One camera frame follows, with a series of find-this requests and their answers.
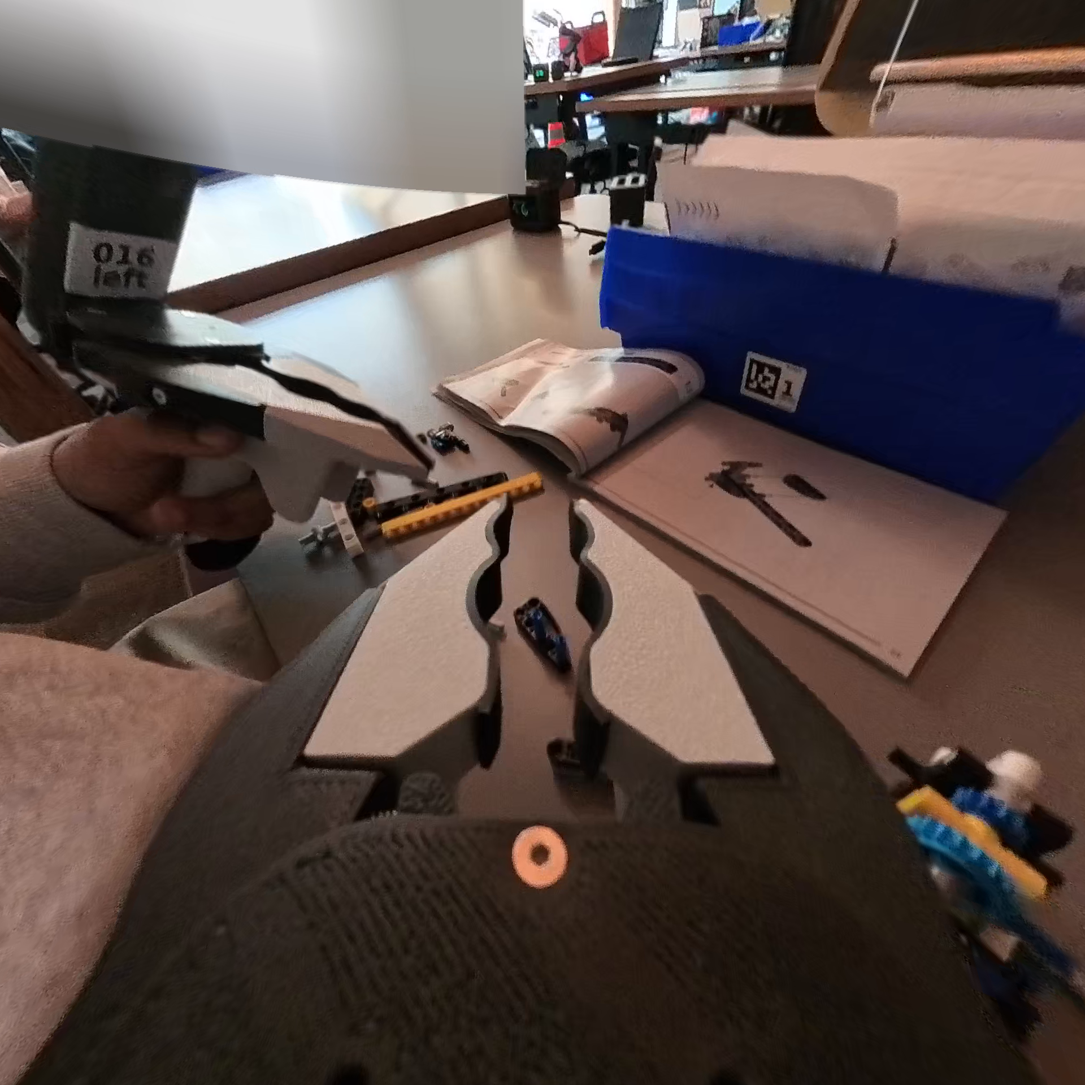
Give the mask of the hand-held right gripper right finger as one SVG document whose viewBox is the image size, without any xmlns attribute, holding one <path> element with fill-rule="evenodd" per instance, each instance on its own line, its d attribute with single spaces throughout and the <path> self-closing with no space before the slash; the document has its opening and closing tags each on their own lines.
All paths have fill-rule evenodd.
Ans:
<svg viewBox="0 0 1085 1085">
<path fill-rule="evenodd" d="M 588 635 L 573 732 L 588 776 L 763 776 L 776 758 L 693 587 L 586 499 L 569 508 Z"/>
</svg>

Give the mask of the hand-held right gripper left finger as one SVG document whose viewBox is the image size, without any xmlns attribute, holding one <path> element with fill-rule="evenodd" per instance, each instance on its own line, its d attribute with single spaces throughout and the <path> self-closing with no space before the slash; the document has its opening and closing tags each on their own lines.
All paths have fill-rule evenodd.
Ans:
<svg viewBox="0 0 1085 1085">
<path fill-rule="evenodd" d="M 487 502 L 376 593 L 303 751 L 319 767 L 487 769 L 501 738 L 501 563 L 513 508 Z"/>
</svg>

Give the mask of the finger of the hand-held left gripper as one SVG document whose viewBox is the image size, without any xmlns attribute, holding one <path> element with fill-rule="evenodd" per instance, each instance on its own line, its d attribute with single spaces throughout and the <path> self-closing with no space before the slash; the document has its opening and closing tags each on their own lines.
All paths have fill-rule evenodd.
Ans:
<svg viewBox="0 0 1085 1085">
<path fill-rule="evenodd" d="M 275 353 L 264 359 L 264 374 L 277 387 L 306 403 L 343 414 L 378 414 L 363 403 L 360 388 L 339 371 L 297 354 Z"/>
<path fill-rule="evenodd" d="M 433 458 L 408 427 L 348 395 L 290 373 L 264 373 L 264 441 L 329 465 L 427 481 Z"/>
</svg>

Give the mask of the blue black lego piece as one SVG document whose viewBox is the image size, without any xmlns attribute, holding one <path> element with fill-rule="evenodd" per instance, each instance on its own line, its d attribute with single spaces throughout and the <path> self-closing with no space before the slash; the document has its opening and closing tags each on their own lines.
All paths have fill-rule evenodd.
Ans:
<svg viewBox="0 0 1085 1085">
<path fill-rule="evenodd" d="M 538 597 L 527 599 L 513 612 L 518 631 L 533 650 L 560 674 L 572 671 L 567 638 L 549 607 Z"/>
</svg>

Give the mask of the long yellow lego beam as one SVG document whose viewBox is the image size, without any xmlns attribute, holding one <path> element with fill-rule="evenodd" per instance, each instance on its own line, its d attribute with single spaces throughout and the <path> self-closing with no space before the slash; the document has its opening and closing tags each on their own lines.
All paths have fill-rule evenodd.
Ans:
<svg viewBox="0 0 1085 1085">
<path fill-rule="evenodd" d="M 430 500 L 427 505 L 383 521 L 381 536 L 384 540 L 405 538 L 464 519 L 500 497 L 507 496 L 515 500 L 535 496 L 542 490 L 544 478 L 539 472 L 475 486 L 455 496 Z"/>
</svg>

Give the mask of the long black lego beam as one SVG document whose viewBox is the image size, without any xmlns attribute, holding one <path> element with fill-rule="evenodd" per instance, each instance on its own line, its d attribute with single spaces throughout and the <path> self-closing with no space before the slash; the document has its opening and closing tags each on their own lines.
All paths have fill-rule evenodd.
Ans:
<svg viewBox="0 0 1085 1085">
<path fill-rule="evenodd" d="M 456 483 L 441 485 L 439 487 L 419 492 L 400 498 L 387 501 L 376 501 L 374 498 L 363 498 L 361 512 L 363 516 L 379 524 L 398 519 L 400 516 L 418 512 L 422 509 L 444 505 L 454 499 L 472 495 L 483 489 L 507 483 L 510 481 L 507 473 L 497 472 L 457 481 Z"/>
</svg>

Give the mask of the partly built lego model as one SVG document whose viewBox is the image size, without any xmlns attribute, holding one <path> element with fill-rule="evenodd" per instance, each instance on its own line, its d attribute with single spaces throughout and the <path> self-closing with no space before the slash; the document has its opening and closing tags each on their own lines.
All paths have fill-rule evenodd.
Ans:
<svg viewBox="0 0 1085 1085">
<path fill-rule="evenodd" d="M 920 761 L 894 748 L 888 763 L 902 776 L 897 810 L 1011 1038 L 1032 1038 L 1048 996 L 1083 1008 L 1083 965 L 1043 921 L 1065 885 L 1051 857 L 1074 829 L 1038 802 L 1038 760 L 1005 750 L 984 761 L 965 748 L 940 748 Z"/>
</svg>

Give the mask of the person's left hand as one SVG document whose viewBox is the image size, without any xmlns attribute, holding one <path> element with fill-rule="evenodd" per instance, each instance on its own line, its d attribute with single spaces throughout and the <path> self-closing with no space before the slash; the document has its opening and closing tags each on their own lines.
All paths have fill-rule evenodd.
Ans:
<svg viewBox="0 0 1085 1085">
<path fill-rule="evenodd" d="M 131 535 L 235 541 L 259 537 L 275 511 L 258 481 L 210 497 L 181 494 L 186 463 L 230 459 L 241 438 L 169 414 L 112 414 L 58 443 L 52 472 L 77 505 Z"/>
</svg>

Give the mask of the flat instruction booklet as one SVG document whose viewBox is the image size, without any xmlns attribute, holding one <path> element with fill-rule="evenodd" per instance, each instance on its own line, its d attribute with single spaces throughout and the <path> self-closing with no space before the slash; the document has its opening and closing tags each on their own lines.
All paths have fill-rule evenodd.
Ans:
<svg viewBox="0 0 1085 1085">
<path fill-rule="evenodd" d="M 703 400 L 584 482 L 905 679 L 1007 516 Z"/>
</svg>

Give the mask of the black cube device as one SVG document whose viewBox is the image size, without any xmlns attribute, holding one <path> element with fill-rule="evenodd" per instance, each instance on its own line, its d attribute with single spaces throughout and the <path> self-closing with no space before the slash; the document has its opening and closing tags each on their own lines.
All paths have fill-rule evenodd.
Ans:
<svg viewBox="0 0 1085 1085">
<path fill-rule="evenodd" d="M 525 191 L 510 193 L 509 224 L 514 232 L 525 235 L 549 235 L 561 229 L 562 186 L 552 181 L 527 180 Z"/>
</svg>

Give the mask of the person's beige sweater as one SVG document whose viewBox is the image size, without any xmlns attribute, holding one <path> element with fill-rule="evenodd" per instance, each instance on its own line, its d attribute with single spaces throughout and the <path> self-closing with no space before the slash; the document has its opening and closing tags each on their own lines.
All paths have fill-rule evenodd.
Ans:
<svg viewBox="0 0 1085 1085">
<path fill-rule="evenodd" d="M 173 801 L 277 667 L 238 580 L 110 650 L 2 633 L 2 1083 L 71 1009 Z"/>
</svg>

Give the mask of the blue plastic bin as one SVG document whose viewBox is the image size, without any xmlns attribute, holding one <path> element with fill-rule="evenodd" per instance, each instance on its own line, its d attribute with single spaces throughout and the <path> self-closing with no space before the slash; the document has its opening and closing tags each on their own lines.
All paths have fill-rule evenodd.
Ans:
<svg viewBox="0 0 1085 1085">
<path fill-rule="evenodd" d="M 599 304 L 709 401 L 990 505 L 1084 411 L 1047 302 L 614 227 Z"/>
</svg>

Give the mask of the brown background desk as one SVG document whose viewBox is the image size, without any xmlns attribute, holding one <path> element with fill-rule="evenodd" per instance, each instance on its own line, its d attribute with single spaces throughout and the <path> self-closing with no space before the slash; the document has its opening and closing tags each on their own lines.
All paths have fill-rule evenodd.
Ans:
<svg viewBox="0 0 1085 1085">
<path fill-rule="evenodd" d="M 689 108 L 799 106 L 815 102 L 821 69 L 817 65 L 767 66 L 676 75 L 667 82 L 593 98 L 576 105 L 578 114 L 659 114 Z"/>
<path fill-rule="evenodd" d="M 577 95 L 582 92 L 593 92 L 602 88 L 614 88 L 626 84 L 641 86 L 703 59 L 700 52 L 685 52 L 671 55 L 671 58 L 659 58 L 625 65 L 592 65 L 576 75 L 565 75 L 557 80 L 526 81 L 523 87 L 523 97 L 526 101 L 563 94 Z"/>
</svg>

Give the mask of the red bag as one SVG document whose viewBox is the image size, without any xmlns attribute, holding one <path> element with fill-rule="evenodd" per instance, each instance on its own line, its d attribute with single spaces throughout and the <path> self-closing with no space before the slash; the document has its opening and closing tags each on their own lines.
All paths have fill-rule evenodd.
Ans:
<svg viewBox="0 0 1085 1085">
<path fill-rule="evenodd" d="M 593 12 L 585 25 L 563 20 L 559 24 L 558 41 L 560 58 L 567 71 L 601 64 L 611 56 L 607 13 L 603 10 Z"/>
</svg>

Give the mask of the brown wooden panel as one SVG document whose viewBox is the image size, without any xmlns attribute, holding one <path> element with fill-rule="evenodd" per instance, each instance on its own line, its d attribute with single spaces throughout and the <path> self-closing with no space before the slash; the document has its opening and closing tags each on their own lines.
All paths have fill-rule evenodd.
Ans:
<svg viewBox="0 0 1085 1085">
<path fill-rule="evenodd" d="M 991 64 L 1068 75 L 1083 72 L 1083 46 L 1082 1 L 852 1 L 824 52 L 815 108 L 830 135 L 858 138 L 892 68 L 934 65 L 952 80 Z"/>
</svg>

